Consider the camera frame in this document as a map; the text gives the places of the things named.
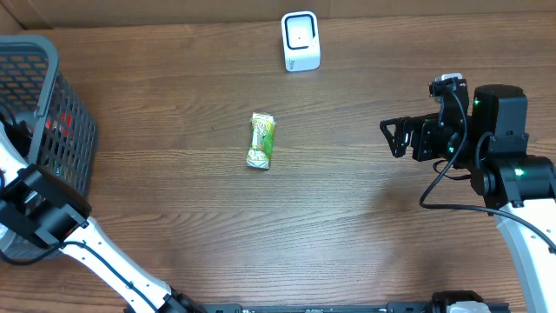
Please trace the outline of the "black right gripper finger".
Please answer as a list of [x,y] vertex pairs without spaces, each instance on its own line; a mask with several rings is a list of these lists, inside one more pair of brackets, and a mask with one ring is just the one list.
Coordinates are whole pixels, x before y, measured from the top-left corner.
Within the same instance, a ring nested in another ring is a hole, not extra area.
[[414,130],[413,124],[414,119],[412,117],[396,117],[381,121],[380,129],[386,132],[389,126],[394,126],[395,132],[412,132]]
[[403,126],[396,126],[394,132],[388,133],[389,146],[394,157],[403,157],[410,146],[412,131]]

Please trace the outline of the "green snack packet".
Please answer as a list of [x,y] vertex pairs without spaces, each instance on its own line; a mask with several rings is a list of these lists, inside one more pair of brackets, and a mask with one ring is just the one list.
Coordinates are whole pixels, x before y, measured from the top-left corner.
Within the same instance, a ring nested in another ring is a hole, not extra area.
[[275,118],[267,113],[254,112],[251,117],[252,137],[246,156],[249,167],[270,168],[275,139]]

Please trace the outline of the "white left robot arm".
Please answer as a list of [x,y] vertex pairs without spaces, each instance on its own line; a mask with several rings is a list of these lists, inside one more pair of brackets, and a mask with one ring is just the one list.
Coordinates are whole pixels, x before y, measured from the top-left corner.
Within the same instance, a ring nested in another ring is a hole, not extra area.
[[1,254],[11,265],[38,263],[56,251],[89,268],[127,303],[127,312],[203,312],[126,255],[90,215],[90,204],[47,170],[27,163],[1,124],[1,224],[44,252],[31,259]]

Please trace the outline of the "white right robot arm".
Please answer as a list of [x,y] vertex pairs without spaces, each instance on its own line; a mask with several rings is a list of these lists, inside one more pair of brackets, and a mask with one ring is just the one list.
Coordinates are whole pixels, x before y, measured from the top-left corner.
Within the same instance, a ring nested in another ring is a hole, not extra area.
[[527,152],[528,99],[520,87],[488,84],[467,90],[460,73],[429,84],[440,109],[419,117],[383,120],[380,129],[394,157],[408,148],[418,162],[443,163],[463,176],[483,206],[468,210],[493,216],[516,269],[526,307],[555,310],[555,166]]

